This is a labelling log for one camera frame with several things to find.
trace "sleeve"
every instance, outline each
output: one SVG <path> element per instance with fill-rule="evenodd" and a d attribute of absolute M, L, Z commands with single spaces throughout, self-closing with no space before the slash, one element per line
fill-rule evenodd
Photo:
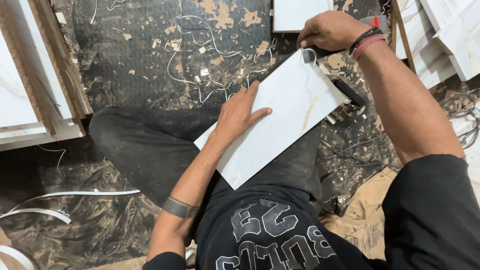
<path fill-rule="evenodd" d="M 393 269 L 480 269 L 480 208 L 468 165 L 429 155 L 405 165 L 383 201 Z"/>
<path fill-rule="evenodd" d="M 142 270 L 185 270 L 185 259 L 174 252 L 164 252 L 144 264 Z"/>

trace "black pants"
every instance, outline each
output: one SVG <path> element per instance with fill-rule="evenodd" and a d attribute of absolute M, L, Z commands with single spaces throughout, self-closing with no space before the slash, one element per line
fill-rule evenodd
<path fill-rule="evenodd" d="M 220 106 L 191 110 L 111 107 L 93 116 L 90 135 L 123 176 L 162 206 L 200 151 L 193 141 L 217 121 L 219 114 Z M 241 192 L 257 184 L 296 188 L 319 201 L 322 188 L 313 165 L 319 143 L 318 125 L 235 191 L 216 171 L 206 201 L 210 196 Z"/>

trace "dirty floor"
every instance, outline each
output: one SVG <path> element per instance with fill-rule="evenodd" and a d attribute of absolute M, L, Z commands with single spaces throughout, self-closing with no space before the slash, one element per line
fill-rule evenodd
<path fill-rule="evenodd" d="M 53 0 L 55 12 L 62 12 L 61 24 L 70 53 L 78 60 L 78 69 L 94 112 L 106 106 L 135 106 L 178 110 L 213 106 L 225 101 L 215 94 L 202 104 L 199 90 L 171 79 L 194 81 L 201 78 L 202 98 L 214 90 L 208 76 L 223 85 L 232 83 L 235 93 L 250 80 L 262 80 L 295 51 L 296 34 L 272 34 L 270 0 L 184 0 L 183 14 L 204 18 L 212 28 L 218 49 L 242 51 L 246 57 L 226 59 L 208 51 L 201 54 L 192 44 L 190 34 L 181 34 L 177 23 L 193 31 L 195 40 L 203 43 L 212 38 L 205 22 L 196 18 L 175 19 L 180 14 L 177 0 Z M 335 9 L 357 19 L 378 15 L 377 0 L 335 0 Z M 274 38 L 277 46 L 269 52 Z M 181 49 L 165 52 L 165 45 L 178 43 Z M 256 62 L 253 57 L 257 52 Z M 338 203 L 335 196 L 352 196 L 372 175 L 388 166 L 401 168 L 391 142 L 384 135 L 382 121 L 375 111 L 369 87 L 358 65 L 346 54 L 321 58 L 335 75 L 345 76 L 367 101 L 366 118 L 338 123 L 322 122 L 323 142 L 319 145 L 316 166 L 321 176 L 324 196 L 318 202 L 321 213 L 343 215 L 348 199 Z M 480 78 L 460 82 L 455 75 L 430 89 L 450 115 L 471 105 L 478 96 L 458 95 L 480 86 Z M 84 120 L 88 131 L 89 120 Z M 341 151 L 363 143 L 333 157 Z M 57 170 L 59 153 L 37 146 L 0 152 L 0 213 L 34 196 L 59 191 L 133 190 L 128 180 L 105 159 L 87 134 L 84 138 L 43 145 L 46 149 L 66 149 Z M 141 194 L 131 196 L 64 196 L 29 203 L 29 207 L 58 210 L 70 215 L 71 224 L 40 214 L 17 214 L 0 221 L 12 245 L 29 254 L 40 269 L 76 270 L 108 269 L 102 267 L 142 257 L 148 251 L 150 233 L 160 208 Z"/>

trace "black t-shirt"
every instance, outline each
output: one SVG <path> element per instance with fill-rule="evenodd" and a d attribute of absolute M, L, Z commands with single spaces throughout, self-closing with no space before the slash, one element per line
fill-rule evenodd
<path fill-rule="evenodd" d="M 318 221 L 309 195 L 259 185 L 216 199 L 196 234 L 197 270 L 480 269 L 480 208 L 467 164 L 450 155 L 409 162 L 384 199 L 386 262 L 368 260 Z M 167 252 L 144 270 L 184 270 Z"/>

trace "white plastic strip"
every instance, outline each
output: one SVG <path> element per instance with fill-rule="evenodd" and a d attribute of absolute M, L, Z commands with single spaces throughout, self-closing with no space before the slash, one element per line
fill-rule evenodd
<path fill-rule="evenodd" d="M 19 206 L 22 204 L 33 201 L 36 199 L 40 198 L 48 198 L 48 197 L 55 197 L 55 196 L 64 196 L 64 195 L 94 195 L 94 196 L 114 196 L 114 195 L 129 195 L 129 194 L 135 194 L 135 193 L 140 193 L 140 190 L 131 190 L 131 191 L 118 191 L 118 192 L 98 192 L 98 191 L 67 191 L 67 192 L 55 192 L 55 193 L 50 193 L 50 194 L 45 194 L 42 196 L 37 196 L 31 199 L 26 200 L 25 202 L 15 206 L 12 208 L 10 211 L 8 211 L 7 214 L 10 214 L 12 211 L 17 209 Z"/>
<path fill-rule="evenodd" d="M 185 253 L 185 260 L 188 260 L 188 258 L 190 258 L 190 256 L 195 252 L 195 250 L 191 249 L 189 251 L 187 251 L 187 253 Z"/>
<path fill-rule="evenodd" d="M 25 208 L 25 209 L 20 209 L 20 210 L 16 210 L 16 211 L 11 211 L 11 212 L 8 212 L 6 214 L 1 215 L 0 219 L 11 216 L 11 215 L 14 215 L 14 214 L 19 214 L 19 213 L 47 214 L 47 215 L 54 216 L 57 219 L 60 219 L 60 220 L 64 221 L 66 224 L 70 224 L 70 222 L 72 221 L 67 216 L 65 216 L 65 215 L 63 215 L 59 212 L 55 212 L 53 210 L 48 210 L 48 209 L 41 209 L 41 208 Z"/>
<path fill-rule="evenodd" d="M 35 270 L 33 263 L 22 252 L 6 245 L 0 245 L 0 252 L 13 257 L 15 260 L 20 262 L 25 267 L 26 270 Z M 8 270 L 8 268 L 3 264 L 1 260 L 0 260 L 0 269 Z"/>

